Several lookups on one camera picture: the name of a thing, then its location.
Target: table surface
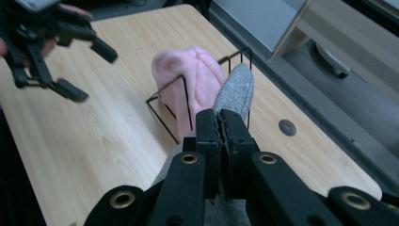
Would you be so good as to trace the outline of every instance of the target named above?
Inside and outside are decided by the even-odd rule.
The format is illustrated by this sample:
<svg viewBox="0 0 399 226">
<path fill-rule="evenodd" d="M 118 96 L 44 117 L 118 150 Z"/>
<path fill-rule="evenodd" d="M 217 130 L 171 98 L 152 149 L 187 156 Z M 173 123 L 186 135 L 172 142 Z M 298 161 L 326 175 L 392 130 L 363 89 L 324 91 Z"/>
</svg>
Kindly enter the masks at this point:
<svg viewBox="0 0 399 226">
<path fill-rule="evenodd" d="M 147 189 L 175 146 L 145 101 L 156 92 L 152 58 L 167 49 L 200 46 L 216 58 L 236 51 L 189 6 L 163 8 L 93 24 L 119 53 L 108 64 L 75 41 L 46 59 L 54 79 L 63 77 L 89 93 L 76 104 L 50 90 L 17 89 L 0 61 L 0 103 L 48 225 L 83 225 L 102 195 L 121 185 Z M 264 74 L 253 68 L 255 95 L 249 132 L 263 151 L 279 154 L 314 191 L 353 186 L 376 198 L 381 190 Z M 164 114 L 157 101 L 161 115 Z M 296 135 L 285 136 L 289 120 Z"/>
</svg>

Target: gray sock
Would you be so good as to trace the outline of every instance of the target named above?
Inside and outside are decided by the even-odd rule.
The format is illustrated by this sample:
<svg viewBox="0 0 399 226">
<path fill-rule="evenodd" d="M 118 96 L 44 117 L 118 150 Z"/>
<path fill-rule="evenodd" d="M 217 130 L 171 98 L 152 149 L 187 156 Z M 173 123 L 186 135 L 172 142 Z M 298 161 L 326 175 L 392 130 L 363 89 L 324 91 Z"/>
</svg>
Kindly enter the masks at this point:
<svg viewBox="0 0 399 226">
<path fill-rule="evenodd" d="M 223 84 L 215 99 L 213 107 L 215 112 L 228 109 L 241 115 L 243 121 L 247 118 L 254 91 L 254 79 L 252 71 L 246 64 L 237 65 Z M 195 137 L 195 130 L 189 137 Z M 161 171 L 156 176 L 153 185 L 165 179 L 173 157 L 183 150 L 183 143 L 174 148 L 168 155 Z M 246 214 L 245 201 L 222 201 L 216 197 L 215 204 L 209 201 L 205 203 L 205 225 L 250 225 Z"/>
<path fill-rule="evenodd" d="M 228 109 L 247 118 L 253 97 L 253 74 L 247 64 L 237 65 L 216 96 L 214 111 Z"/>
</svg>

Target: fabric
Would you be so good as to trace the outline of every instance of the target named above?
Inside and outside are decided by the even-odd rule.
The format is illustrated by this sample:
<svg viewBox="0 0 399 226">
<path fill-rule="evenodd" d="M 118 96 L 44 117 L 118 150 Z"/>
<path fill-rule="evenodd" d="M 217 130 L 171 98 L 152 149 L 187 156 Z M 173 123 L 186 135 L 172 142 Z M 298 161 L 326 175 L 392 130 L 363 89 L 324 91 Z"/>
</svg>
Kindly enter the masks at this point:
<svg viewBox="0 0 399 226">
<path fill-rule="evenodd" d="M 179 75 L 185 77 L 193 128 L 196 114 L 214 105 L 216 95 L 226 80 L 217 61 L 199 47 L 159 53 L 152 61 L 152 75 L 158 90 Z M 191 131 L 183 80 L 178 79 L 163 89 L 159 99 L 175 114 L 179 138 L 183 140 Z"/>
<path fill-rule="evenodd" d="M 247 64 L 237 65 L 230 73 L 226 83 L 217 94 L 214 111 L 221 109 L 233 111 L 246 119 L 253 97 L 253 75 Z"/>
<path fill-rule="evenodd" d="M 239 64 L 231 71 L 228 79 L 217 94 L 213 110 L 218 113 L 221 109 L 229 109 L 240 114 L 244 121 L 247 118 L 252 103 L 253 92 L 254 79 L 252 71 L 246 64 Z M 188 135 L 188 137 L 195 136 L 195 130 L 191 131 Z M 181 142 L 169 153 L 153 185 L 165 179 L 173 157 L 181 153 L 182 150 L 183 143 Z M 221 197 L 222 195 L 216 197 L 214 204 L 210 201 L 205 202 L 204 225 L 250 225 L 246 212 L 246 202 L 244 200 L 231 200 L 226 202 L 224 198 Z"/>
</svg>

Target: black wire frame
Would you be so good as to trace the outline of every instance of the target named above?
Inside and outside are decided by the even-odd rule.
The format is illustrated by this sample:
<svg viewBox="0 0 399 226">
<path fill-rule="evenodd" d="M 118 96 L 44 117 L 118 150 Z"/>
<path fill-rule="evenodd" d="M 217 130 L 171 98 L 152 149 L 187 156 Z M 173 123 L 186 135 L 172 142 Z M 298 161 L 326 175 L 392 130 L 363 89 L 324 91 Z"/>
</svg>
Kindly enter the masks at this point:
<svg viewBox="0 0 399 226">
<path fill-rule="evenodd" d="M 229 74 L 231 73 L 231 60 L 237 56 L 240 57 L 240 63 L 244 62 L 244 52 L 248 52 L 249 55 L 249 68 L 252 70 L 252 50 L 249 47 L 245 47 L 244 49 L 242 49 L 241 51 L 237 51 L 233 54 L 231 54 L 230 56 L 224 56 L 222 57 L 220 60 L 217 61 L 217 63 L 219 65 L 222 65 L 224 63 L 228 63 L 228 71 Z M 152 107 L 151 102 L 159 99 L 159 93 L 161 91 L 163 91 L 164 89 L 166 89 L 168 86 L 170 86 L 172 83 L 174 83 L 176 80 L 178 79 L 182 79 L 183 83 L 184 83 L 184 94 L 185 94 L 185 103 L 187 105 L 187 110 L 188 110 L 188 117 L 190 120 L 190 129 L 193 130 L 193 122 L 191 120 L 191 110 L 190 110 L 190 106 L 188 103 L 188 91 L 187 91 L 187 85 L 186 85 L 186 80 L 184 75 L 178 75 L 176 76 L 174 79 L 172 79 L 170 82 L 168 82 L 167 84 L 165 84 L 163 87 L 161 87 L 159 90 L 157 90 L 149 99 L 147 99 L 146 104 L 149 106 L 150 110 L 152 111 L 152 113 L 155 115 L 155 117 L 162 123 L 162 125 L 165 127 L 165 129 L 168 131 L 168 133 L 170 134 L 170 136 L 173 138 L 173 140 L 176 142 L 176 144 L 179 144 L 179 141 L 177 140 L 177 138 L 173 135 L 173 133 L 170 131 L 170 129 L 168 128 L 168 126 L 165 124 L 165 122 L 162 120 L 161 116 L 156 112 L 156 110 Z M 165 107 L 167 108 L 167 110 L 170 112 L 170 114 L 173 116 L 174 119 L 176 119 L 176 116 L 173 114 L 173 112 L 170 110 L 170 108 L 165 105 Z M 248 112 L 248 116 L 247 116 L 247 129 L 249 129 L 249 116 L 250 116 L 250 110 Z"/>
</svg>

